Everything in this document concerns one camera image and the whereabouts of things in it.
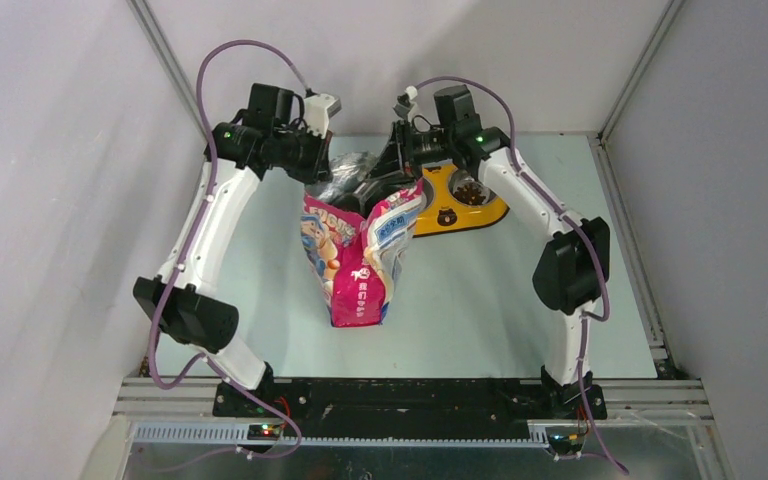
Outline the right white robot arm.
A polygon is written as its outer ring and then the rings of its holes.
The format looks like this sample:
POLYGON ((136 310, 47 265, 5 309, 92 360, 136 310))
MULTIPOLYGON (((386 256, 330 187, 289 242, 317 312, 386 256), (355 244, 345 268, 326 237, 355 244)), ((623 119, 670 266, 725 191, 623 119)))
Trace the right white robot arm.
POLYGON ((385 164, 401 173, 442 160, 487 187, 542 242, 532 274, 537 298, 560 322, 541 375, 545 411, 566 418, 582 403, 576 385, 589 372, 591 321, 610 314, 610 236, 601 217, 586 218, 568 207, 527 164, 516 145, 515 124, 504 129, 483 124, 471 92, 473 82, 448 78, 448 87, 435 92, 436 122, 425 131, 418 117, 419 89, 408 86, 393 107, 398 117, 385 149, 385 164))

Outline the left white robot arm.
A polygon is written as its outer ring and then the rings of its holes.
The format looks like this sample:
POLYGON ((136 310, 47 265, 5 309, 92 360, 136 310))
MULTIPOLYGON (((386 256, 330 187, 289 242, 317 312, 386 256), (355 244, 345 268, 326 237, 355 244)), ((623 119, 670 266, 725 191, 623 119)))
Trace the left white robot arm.
POLYGON ((252 416, 272 411, 276 390, 263 381, 267 363, 238 331, 238 309, 215 297, 224 257, 270 169, 305 185, 330 179, 329 123, 340 109, 340 99, 328 93, 299 95, 253 84, 247 107, 212 129, 193 203, 169 257, 154 277, 140 277, 133 287, 155 330, 240 386, 237 402, 252 416))

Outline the cat food bag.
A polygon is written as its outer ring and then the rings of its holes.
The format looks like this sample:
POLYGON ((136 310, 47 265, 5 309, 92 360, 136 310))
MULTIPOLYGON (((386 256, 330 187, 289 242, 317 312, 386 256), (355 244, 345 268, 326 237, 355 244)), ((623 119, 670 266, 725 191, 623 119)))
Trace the cat food bag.
POLYGON ((330 161, 333 177, 305 188, 300 238, 330 324, 381 324, 423 206, 422 182, 372 175, 378 157, 352 152, 330 161))

